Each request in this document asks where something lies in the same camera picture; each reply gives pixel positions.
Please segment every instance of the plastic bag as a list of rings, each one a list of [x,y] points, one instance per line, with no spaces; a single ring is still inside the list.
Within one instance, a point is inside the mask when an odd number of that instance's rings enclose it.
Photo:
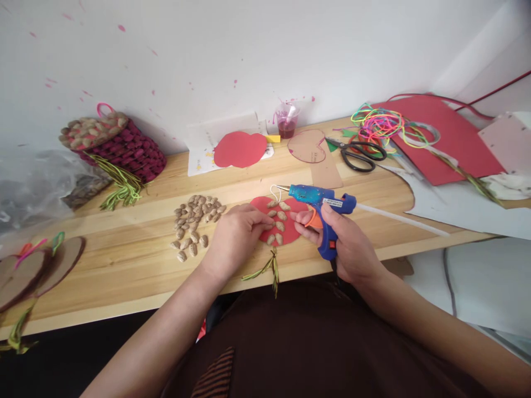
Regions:
[[[101,179],[94,167],[76,154],[49,150],[33,158],[4,158],[0,162],[0,253],[28,242],[50,222],[73,216],[61,199],[76,183],[88,177]]]

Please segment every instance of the basket handle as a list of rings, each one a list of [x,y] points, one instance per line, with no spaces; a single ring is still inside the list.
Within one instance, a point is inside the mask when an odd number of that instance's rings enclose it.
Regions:
[[[106,114],[103,114],[100,110],[101,107],[103,106],[106,106],[107,108],[109,108],[111,110],[111,112],[114,112],[114,109],[112,108],[112,106],[110,106],[108,103],[106,102],[99,102],[98,105],[96,105],[96,111],[98,112],[98,116],[99,117],[103,117],[103,116],[107,116]]]

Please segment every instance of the person's left hand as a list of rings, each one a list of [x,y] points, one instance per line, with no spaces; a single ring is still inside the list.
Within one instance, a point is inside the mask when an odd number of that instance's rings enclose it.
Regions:
[[[262,232],[275,221],[250,203],[234,206],[218,221],[214,237],[201,262],[211,275],[228,281],[254,251]]]

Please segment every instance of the hot glue gun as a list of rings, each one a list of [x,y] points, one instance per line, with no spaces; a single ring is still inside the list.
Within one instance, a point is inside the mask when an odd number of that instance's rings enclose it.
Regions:
[[[356,207],[356,197],[344,194],[340,199],[335,198],[335,192],[324,188],[309,185],[277,185],[281,190],[288,191],[297,201],[306,203],[314,211],[311,220],[305,227],[322,228],[322,243],[319,246],[319,254],[325,260],[332,261],[337,256],[337,234],[322,218],[321,206],[327,202],[330,207],[339,214],[352,214]]]

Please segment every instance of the scissors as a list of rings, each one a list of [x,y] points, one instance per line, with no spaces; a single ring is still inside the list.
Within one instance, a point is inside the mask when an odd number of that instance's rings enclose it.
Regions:
[[[334,138],[326,138],[326,141],[330,143],[331,145],[334,145],[341,149],[341,156],[343,157],[343,160],[347,164],[348,167],[350,167],[352,170],[355,171],[361,171],[361,172],[371,172],[376,168],[376,163],[374,161],[382,161],[385,158],[387,158],[387,152],[385,149],[383,149],[381,146],[377,144],[373,144],[370,142],[363,142],[363,141],[352,141],[348,144],[342,143],[339,140],[336,140]],[[368,151],[366,151],[363,147],[371,146],[375,148],[381,156],[378,155],[378,153],[372,154]],[[359,151],[360,153],[354,153],[352,151],[347,150],[348,148],[354,148],[355,150]],[[358,160],[361,160],[365,162],[369,167],[364,169],[362,167],[358,167],[350,163],[348,160],[348,157],[350,156],[352,158],[356,158]]]

